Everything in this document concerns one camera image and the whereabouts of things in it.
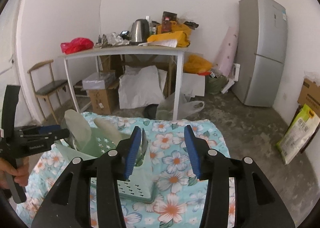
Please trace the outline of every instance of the white table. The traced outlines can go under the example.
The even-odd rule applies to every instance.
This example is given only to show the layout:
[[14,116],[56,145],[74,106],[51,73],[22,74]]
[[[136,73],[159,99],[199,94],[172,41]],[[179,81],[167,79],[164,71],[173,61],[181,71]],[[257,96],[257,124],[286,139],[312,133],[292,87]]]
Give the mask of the white table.
[[122,47],[110,47],[110,48],[95,48],[90,49],[70,55],[62,55],[64,59],[64,65],[66,69],[67,79],[69,83],[69,88],[71,91],[71,96],[73,103],[77,112],[85,111],[91,103],[88,103],[83,108],[79,108],[76,95],[73,89],[73,83],[69,75],[68,61],[77,58],[85,57],[95,57],[97,72],[99,72],[99,56],[103,55],[169,55],[177,57],[177,77],[176,77],[176,89],[174,96],[174,107],[173,107],[173,120],[177,120],[178,116],[178,105],[179,105],[179,95],[182,83],[182,73],[183,73],[183,59],[187,48],[172,48],[163,46],[122,46]]

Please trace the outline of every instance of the human hand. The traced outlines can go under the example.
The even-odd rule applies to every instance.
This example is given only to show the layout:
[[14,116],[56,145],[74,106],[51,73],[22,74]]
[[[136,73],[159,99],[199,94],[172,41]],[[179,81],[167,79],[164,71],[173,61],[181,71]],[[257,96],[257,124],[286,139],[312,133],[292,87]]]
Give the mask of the human hand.
[[15,169],[9,162],[0,158],[0,188],[8,189],[5,172],[15,176],[14,181],[20,186],[27,186],[29,179],[29,157],[23,158],[23,165]]

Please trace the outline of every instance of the refrigerator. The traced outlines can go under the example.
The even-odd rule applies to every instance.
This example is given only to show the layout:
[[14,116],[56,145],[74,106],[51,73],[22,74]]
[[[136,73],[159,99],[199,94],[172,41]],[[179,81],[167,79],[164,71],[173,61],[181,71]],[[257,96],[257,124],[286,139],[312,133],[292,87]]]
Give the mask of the refrigerator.
[[271,107],[278,92],[287,48],[287,15],[274,0],[239,1],[235,63],[239,80],[232,91],[245,105]]

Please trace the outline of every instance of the floral tablecloth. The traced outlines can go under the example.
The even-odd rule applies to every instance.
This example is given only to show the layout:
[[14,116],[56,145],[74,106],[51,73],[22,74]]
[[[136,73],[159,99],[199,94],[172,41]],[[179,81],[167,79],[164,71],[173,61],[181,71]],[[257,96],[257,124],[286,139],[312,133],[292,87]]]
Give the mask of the floral tablecloth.
[[[144,128],[149,142],[157,196],[151,204],[121,198],[122,211],[127,228],[174,228],[199,227],[204,208],[207,181],[200,182],[192,172],[186,145],[184,127],[191,125],[195,135],[205,139],[211,148],[229,157],[228,148],[220,131],[209,120],[190,122],[155,121],[142,118],[100,116],[84,112],[83,116],[91,127],[93,120],[106,118],[118,125],[119,131],[130,134],[135,126]],[[26,187],[27,201],[17,206],[16,212],[30,227],[44,197],[69,164],[55,145],[45,152],[29,178]],[[230,179],[228,227],[234,226],[235,188]],[[98,227],[96,190],[91,187],[91,224]]]

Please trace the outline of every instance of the white plastic bag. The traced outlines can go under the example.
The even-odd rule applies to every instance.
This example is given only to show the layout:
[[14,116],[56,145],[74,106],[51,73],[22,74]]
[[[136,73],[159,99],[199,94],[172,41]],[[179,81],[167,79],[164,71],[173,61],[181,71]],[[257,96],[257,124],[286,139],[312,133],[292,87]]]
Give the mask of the white plastic bag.
[[[161,102],[157,108],[157,120],[172,120],[174,106],[174,93]],[[200,112],[204,108],[203,101],[190,101],[190,97],[180,93],[178,120],[185,119],[193,113]]]

